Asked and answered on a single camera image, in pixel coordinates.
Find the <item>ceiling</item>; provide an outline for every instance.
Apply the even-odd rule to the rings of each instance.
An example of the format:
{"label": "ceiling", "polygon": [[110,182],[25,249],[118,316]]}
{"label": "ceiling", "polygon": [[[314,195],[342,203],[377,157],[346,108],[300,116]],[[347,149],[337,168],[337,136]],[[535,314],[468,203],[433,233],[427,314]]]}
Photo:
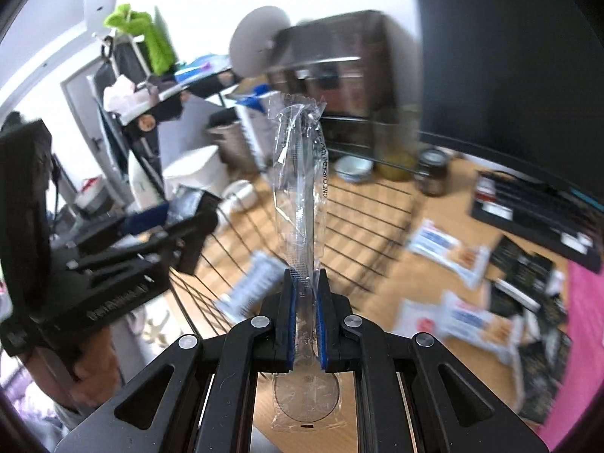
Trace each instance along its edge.
{"label": "ceiling", "polygon": [[116,0],[28,0],[0,43],[1,119],[43,77],[94,42]]}

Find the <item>person's hand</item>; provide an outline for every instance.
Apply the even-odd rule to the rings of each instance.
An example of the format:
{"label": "person's hand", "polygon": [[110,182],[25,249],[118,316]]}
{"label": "person's hand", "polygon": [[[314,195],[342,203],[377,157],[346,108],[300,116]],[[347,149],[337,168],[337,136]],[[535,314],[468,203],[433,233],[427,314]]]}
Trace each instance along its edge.
{"label": "person's hand", "polygon": [[74,365],[80,379],[71,390],[64,390],[52,376],[41,355],[34,350],[27,369],[40,390],[58,404],[76,408],[76,404],[96,407],[109,400],[120,386],[120,372],[111,345],[111,330],[101,329],[80,345],[82,355]]}

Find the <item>triangular cutout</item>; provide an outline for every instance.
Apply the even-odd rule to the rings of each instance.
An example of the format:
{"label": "triangular cutout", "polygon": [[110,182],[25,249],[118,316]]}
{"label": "triangular cutout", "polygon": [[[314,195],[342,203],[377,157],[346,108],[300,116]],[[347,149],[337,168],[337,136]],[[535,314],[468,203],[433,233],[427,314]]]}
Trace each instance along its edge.
{"label": "triangular cutout", "polygon": [[116,418],[140,430],[148,430],[174,373],[173,366],[161,368],[142,387],[116,407]]}
{"label": "triangular cutout", "polygon": [[439,375],[462,428],[469,428],[493,416],[493,409],[457,372],[447,364],[439,365]]}

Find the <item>wooden table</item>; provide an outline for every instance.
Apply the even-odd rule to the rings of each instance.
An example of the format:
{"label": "wooden table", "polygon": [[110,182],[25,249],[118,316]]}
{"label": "wooden table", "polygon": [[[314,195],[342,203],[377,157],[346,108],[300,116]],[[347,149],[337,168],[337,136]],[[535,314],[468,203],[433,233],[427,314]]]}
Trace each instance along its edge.
{"label": "wooden table", "polygon": [[[388,223],[395,220],[398,223],[404,222],[404,219],[401,218],[401,212],[393,210],[388,205],[397,205],[411,210],[413,202],[419,203],[417,205],[418,212],[413,217],[414,226],[427,217],[445,231],[469,245],[488,245],[492,248],[501,236],[501,231],[467,215],[476,170],[478,170],[478,166],[467,160],[454,160],[451,163],[448,194],[440,198],[421,196],[412,182],[390,183],[380,181],[383,186],[366,185],[356,187],[343,184],[339,179],[332,177],[329,193],[332,200],[330,209],[335,216],[328,220],[328,226],[334,226],[333,223],[340,222],[338,230],[344,233],[342,236],[339,236],[333,230],[327,230],[326,233],[330,248],[325,249],[322,262],[327,266],[327,274],[331,280],[332,290],[338,290],[340,287],[346,288],[347,278],[356,280],[359,277],[359,267],[350,264],[347,256],[350,258],[358,257],[361,263],[363,261],[368,264],[372,263],[375,247],[378,247],[383,241],[383,237],[393,236],[392,227]],[[203,284],[192,278],[185,278],[200,293],[204,294],[203,298],[197,298],[197,304],[202,300],[206,301],[206,296],[214,298],[214,295],[227,291],[228,284],[234,284],[242,275],[242,271],[248,269],[249,252],[242,246],[242,243],[248,245],[251,250],[263,249],[270,251],[272,249],[275,252],[279,251],[279,239],[270,219],[273,208],[268,186],[260,185],[259,190],[262,204],[256,206],[247,215],[238,215],[233,219],[233,225],[242,237],[238,237],[231,230],[226,230],[218,236],[220,244],[208,243],[204,251],[206,259],[202,260],[197,271],[197,275],[200,281],[203,281]],[[345,206],[346,199],[348,199],[346,196],[349,195],[348,191],[362,193],[367,199],[371,199],[367,202],[373,202],[371,205],[373,217],[368,217],[366,214],[358,213]],[[406,191],[411,196],[404,196],[399,191]],[[348,220],[348,223],[342,222],[341,219]],[[351,223],[370,227],[373,234],[367,232],[368,235],[366,235],[363,230],[359,231],[360,229],[354,228],[355,225]],[[354,233],[352,231],[346,233],[346,230],[352,230],[350,227],[355,229]],[[526,251],[535,251],[551,258],[556,263],[556,267],[566,273],[567,260],[565,258],[511,234],[507,235]],[[359,251],[358,247],[360,245],[351,240],[359,238],[360,240],[357,242],[360,241],[364,244],[362,247],[369,248],[362,248]],[[467,289],[457,275],[444,267],[402,249],[391,252],[390,255],[392,254],[394,254],[393,258],[395,260],[389,260],[386,277],[374,279],[372,293],[364,292],[358,288],[355,288],[351,293],[351,302],[357,307],[356,311],[381,325],[386,331],[392,329],[403,298],[437,304],[440,302],[443,290],[448,289],[470,303],[481,303],[484,296],[482,289]],[[489,267],[487,277],[496,276],[496,271],[494,267]],[[566,298],[566,282],[563,291],[564,298]],[[212,326],[217,327],[217,321],[202,317],[193,299],[181,290],[179,290],[179,294],[191,317],[199,326],[201,334],[204,337],[211,337],[214,334]],[[175,308],[174,314],[180,316],[173,297],[167,296],[167,299]],[[188,329],[183,318],[181,318],[181,325],[183,329]],[[460,340],[448,338],[445,344],[501,400],[508,405],[514,402],[515,390],[511,368],[501,364],[493,354]],[[259,380],[254,425],[284,453],[356,451],[356,413],[353,381],[351,376],[344,375],[341,378],[342,418],[346,421],[345,426],[333,430],[313,430],[312,432],[296,434],[277,433],[271,430],[271,421],[274,417],[273,397],[270,381],[264,379]]]}

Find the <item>pink cloth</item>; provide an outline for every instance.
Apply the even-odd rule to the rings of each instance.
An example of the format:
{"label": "pink cloth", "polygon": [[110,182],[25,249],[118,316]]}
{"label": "pink cloth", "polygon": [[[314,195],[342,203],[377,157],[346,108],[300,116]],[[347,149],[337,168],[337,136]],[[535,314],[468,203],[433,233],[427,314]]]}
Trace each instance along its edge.
{"label": "pink cloth", "polygon": [[550,451],[562,441],[604,382],[604,270],[599,275],[569,261],[569,337],[563,386],[539,430]]}

